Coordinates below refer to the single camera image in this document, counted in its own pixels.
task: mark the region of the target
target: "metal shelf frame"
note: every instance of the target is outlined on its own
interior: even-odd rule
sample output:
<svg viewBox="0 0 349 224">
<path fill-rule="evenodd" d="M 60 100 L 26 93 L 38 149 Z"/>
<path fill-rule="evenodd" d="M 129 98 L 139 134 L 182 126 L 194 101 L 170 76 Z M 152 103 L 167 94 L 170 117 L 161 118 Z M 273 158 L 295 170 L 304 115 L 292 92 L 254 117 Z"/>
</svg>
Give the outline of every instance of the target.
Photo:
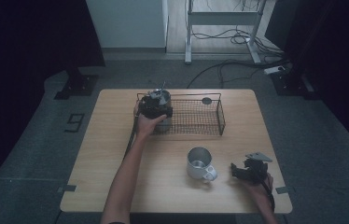
<svg viewBox="0 0 349 224">
<path fill-rule="evenodd" d="M 191 28 L 193 25 L 253 25 L 253 31 L 250 38 L 246 39 L 247 48 L 253 58 L 254 63 L 261 63 L 261 59 L 258 56 L 258 49 L 255 44 L 255 39 L 266 1 L 267 0 L 262 0 L 260 8 L 255 12 L 194 12 L 192 11 L 193 0 L 188 0 L 185 63 L 191 64 Z"/>
</svg>

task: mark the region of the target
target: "white wall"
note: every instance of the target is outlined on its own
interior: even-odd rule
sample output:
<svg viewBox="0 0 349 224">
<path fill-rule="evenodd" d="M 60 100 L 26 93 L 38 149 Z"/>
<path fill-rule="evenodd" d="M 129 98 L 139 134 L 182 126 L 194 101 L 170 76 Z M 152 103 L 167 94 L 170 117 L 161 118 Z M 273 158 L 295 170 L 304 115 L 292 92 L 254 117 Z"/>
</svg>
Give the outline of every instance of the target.
<svg viewBox="0 0 349 224">
<path fill-rule="evenodd" d="M 167 0 L 87 0 L 102 48 L 165 48 Z"/>
</svg>

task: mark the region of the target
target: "dark backdrop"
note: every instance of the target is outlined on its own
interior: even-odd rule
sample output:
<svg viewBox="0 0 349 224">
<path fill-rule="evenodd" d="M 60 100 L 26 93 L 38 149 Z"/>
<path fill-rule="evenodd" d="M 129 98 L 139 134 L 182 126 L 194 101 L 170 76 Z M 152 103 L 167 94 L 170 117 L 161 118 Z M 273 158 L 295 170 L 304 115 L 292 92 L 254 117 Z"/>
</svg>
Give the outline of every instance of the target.
<svg viewBox="0 0 349 224">
<path fill-rule="evenodd" d="M 69 66 L 104 66 L 85 0 L 0 1 L 0 165 Z"/>
<path fill-rule="evenodd" d="M 349 132 L 349 0 L 278 0 L 266 36 Z"/>
</svg>

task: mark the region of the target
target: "hand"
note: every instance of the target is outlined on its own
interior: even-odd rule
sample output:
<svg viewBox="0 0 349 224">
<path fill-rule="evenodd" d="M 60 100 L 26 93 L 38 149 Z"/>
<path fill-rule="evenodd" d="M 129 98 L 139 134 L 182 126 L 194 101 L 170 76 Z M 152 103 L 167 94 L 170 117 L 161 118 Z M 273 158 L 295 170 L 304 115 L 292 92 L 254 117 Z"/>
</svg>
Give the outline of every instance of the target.
<svg viewBox="0 0 349 224">
<path fill-rule="evenodd" d="M 268 173 L 267 178 L 264 180 L 265 184 L 272 192 L 273 177 Z M 266 224 L 277 224 L 276 217 L 274 216 L 270 198 L 267 190 L 262 187 L 261 184 L 253 184 L 250 181 L 241 180 L 242 185 L 249 191 L 253 201 L 256 203 L 259 212 Z"/>
<path fill-rule="evenodd" d="M 272 182 L 273 177 L 268 173 L 267 178 L 264 180 L 265 184 L 272 192 Z M 264 205 L 265 203 L 271 206 L 270 199 L 268 198 L 267 190 L 262 187 L 261 184 L 253 184 L 250 181 L 241 180 L 242 185 L 247 189 L 247 191 L 252 196 L 253 201 L 258 205 Z"/>
<path fill-rule="evenodd" d="M 134 115 L 136 115 L 138 108 L 139 101 L 137 101 L 136 105 L 134 106 Z M 155 126 L 165 119 L 166 115 L 161 115 L 156 119 L 148 119 L 143 114 L 140 114 L 137 121 L 136 137 L 148 137 L 154 131 Z"/>
</svg>

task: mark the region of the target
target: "black wire basket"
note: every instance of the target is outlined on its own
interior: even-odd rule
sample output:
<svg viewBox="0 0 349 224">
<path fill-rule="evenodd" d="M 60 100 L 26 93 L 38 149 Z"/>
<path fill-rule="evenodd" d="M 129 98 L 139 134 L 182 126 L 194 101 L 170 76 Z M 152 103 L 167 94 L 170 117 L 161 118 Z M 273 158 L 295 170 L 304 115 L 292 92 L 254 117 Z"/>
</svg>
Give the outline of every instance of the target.
<svg viewBox="0 0 349 224">
<path fill-rule="evenodd" d="M 138 93 L 140 100 L 144 94 Z M 222 135 L 225 128 L 221 93 L 172 94 L 173 115 L 157 125 L 154 134 Z"/>
</svg>

